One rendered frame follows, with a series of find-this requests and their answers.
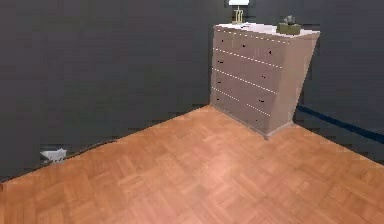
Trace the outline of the small white wall fixture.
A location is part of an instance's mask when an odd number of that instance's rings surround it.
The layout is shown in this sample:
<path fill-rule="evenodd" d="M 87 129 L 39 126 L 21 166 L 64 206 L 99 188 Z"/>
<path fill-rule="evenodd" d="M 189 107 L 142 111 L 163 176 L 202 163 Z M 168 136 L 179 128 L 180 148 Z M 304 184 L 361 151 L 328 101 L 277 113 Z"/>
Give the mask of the small white wall fixture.
<path fill-rule="evenodd" d="M 46 150 L 42 151 L 41 155 L 46 159 L 47 162 L 49 163 L 57 163 L 61 162 L 65 159 L 67 156 L 67 151 L 64 150 L 63 148 L 60 148 L 58 150 Z"/>

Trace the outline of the white shade table lamp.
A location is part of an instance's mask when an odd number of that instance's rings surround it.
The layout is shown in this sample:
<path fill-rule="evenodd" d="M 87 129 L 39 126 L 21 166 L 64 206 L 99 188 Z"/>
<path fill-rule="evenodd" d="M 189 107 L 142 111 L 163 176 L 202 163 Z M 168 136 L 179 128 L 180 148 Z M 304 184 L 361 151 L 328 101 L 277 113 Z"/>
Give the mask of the white shade table lamp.
<path fill-rule="evenodd" d="M 232 7 L 232 23 L 242 24 L 244 9 L 249 5 L 250 0 L 229 0 L 228 5 Z"/>

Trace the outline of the beige chest of drawers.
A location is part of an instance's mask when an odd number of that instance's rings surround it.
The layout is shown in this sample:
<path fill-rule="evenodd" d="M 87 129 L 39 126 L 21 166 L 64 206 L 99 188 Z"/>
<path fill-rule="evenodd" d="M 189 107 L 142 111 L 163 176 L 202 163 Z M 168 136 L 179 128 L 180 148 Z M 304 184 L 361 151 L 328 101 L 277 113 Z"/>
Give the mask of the beige chest of drawers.
<path fill-rule="evenodd" d="M 320 33 L 257 23 L 213 31 L 210 104 L 264 138 L 291 125 Z"/>

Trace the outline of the green tissue box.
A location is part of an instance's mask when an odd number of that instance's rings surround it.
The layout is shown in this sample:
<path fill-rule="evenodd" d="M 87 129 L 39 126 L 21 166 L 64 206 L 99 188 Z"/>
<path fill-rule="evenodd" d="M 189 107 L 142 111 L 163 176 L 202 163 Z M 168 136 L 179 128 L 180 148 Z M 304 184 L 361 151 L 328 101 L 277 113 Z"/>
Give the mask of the green tissue box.
<path fill-rule="evenodd" d="M 277 24 L 276 32 L 285 35 L 299 35 L 301 26 L 296 23 L 293 15 L 288 15 L 282 22 Z"/>

